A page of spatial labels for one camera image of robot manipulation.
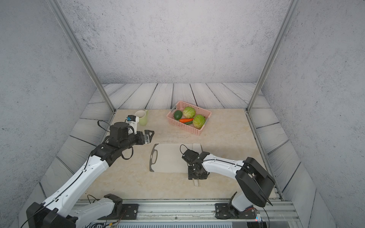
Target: table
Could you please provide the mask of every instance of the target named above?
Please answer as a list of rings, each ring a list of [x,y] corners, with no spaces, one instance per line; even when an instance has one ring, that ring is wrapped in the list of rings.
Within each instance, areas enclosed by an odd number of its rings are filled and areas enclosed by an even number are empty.
[[[127,115],[133,115],[135,109],[117,110],[112,123],[124,122]],[[114,164],[102,173],[86,190],[87,194],[102,198],[114,194],[122,199],[218,199],[230,198],[241,188],[235,179],[211,173],[206,180],[199,180],[195,187],[186,173],[157,173],[149,171],[149,159],[156,143],[200,143],[203,151],[216,156],[245,160],[248,156],[256,159],[263,167],[244,109],[209,109],[212,116],[200,136],[171,125],[167,120],[166,109],[153,109],[148,113],[148,124],[138,125],[138,131],[155,131],[152,142],[135,145],[130,160],[118,158]],[[123,152],[129,157],[131,150]]]

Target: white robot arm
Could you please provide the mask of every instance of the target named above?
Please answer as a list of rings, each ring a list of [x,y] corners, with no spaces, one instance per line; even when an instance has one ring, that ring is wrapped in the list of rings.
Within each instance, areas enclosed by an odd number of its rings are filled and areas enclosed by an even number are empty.
[[[137,122],[138,117],[128,116],[125,122],[113,124],[110,136],[90,153],[83,166],[58,191],[42,204],[29,206],[26,211],[29,228],[81,228],[96,219],[119,219],[125,204],[112,194],[77,210],[72,208],[93,181],[117,158],[129,159],[123,156],[124,150],[132,148],[133,155],[133,145],[151,142],[154,132],[145,130],[143,134],[137,131]],[[234,218],[240,218],[242,212],[252,205],[264,207],[274,186],[273,178],[253,158],[229,160],[187,149],[182,159],[188,163],[189,179],[206,179],[210,172],[214,172],[238,181],[243,192],[233,195],[228,204],[230,216]],[[216,218],[226,219],[217,214]]]
[[[240,218],[247,208],[253,205],[265,207],[266,202],[270,203],[268,196],[275,185],[274,178],[255,159],[230,160],[189,149],[183,153],[182,159],[188,164],[189,179],[206,179],[209,173],[219,173],[237,180],[242,192],[234,194],[228,203],[230,217]]]

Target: gray cutting board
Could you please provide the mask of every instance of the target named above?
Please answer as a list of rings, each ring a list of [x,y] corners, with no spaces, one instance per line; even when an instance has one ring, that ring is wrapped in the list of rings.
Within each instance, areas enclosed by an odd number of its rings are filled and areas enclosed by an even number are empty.
[[[190,150],[202,152],[200,143],[184,144]],[[160,173],[188,173],[188,165],[181,158],[180,143],[155,144],[150,156],[150,171]]]

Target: plastic basket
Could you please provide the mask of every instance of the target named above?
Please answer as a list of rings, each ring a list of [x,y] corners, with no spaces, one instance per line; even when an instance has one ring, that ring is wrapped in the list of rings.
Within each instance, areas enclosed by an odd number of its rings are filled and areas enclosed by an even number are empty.
[[[174,113],[176,110],[183,111],[186,107],[192,107],[195,109],[196,115],[202,115],[205,117],[205,123],[201,127],[201,129],[197,129],[194,127],[194,125],[186,125],[184,123],[179,122],[178,120],[174,119]],[[179,101],[166,115],[167,119],[169,120],[169,123],[175,126],[178,126],[188,132],[191,132],[195,135],[200,135],[201,132],[204,130],[205,125],[208,123],[208,120],[210,116],[212,115],[212,112],[205,110],[204,108],[199,108],[198,106],[186,103],[184,101]]]

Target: light green mug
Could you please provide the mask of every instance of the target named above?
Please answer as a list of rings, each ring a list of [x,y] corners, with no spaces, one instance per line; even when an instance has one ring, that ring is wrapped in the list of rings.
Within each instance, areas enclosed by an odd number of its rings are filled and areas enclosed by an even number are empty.
[[[148,115],[148,110],[139,110],[136,111],[136,113],[134,114],[135,116],[139,117],[139,124],[141,126],[144,126],[147,124],[147,115]]]

